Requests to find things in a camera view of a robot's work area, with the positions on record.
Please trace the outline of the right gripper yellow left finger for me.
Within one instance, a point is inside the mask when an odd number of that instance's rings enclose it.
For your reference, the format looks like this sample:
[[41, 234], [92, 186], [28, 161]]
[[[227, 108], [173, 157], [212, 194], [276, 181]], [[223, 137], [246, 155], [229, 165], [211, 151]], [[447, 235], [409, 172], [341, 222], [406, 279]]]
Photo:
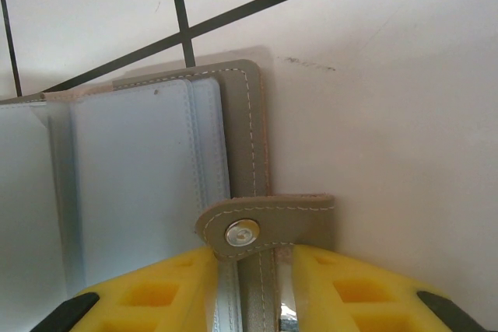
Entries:
[[210, 331], [218, 261], [202, 247], [82, 290], [38, 324], [40, 331]]

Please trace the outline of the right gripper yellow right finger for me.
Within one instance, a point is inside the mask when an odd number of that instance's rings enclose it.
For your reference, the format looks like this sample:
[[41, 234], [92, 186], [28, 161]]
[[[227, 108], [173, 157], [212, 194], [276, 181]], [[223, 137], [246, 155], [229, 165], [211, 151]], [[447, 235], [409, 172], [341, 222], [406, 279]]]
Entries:
[[427, 283], [314, 246], [294, 246], [292, 281], [301, 331], [485, 329]]

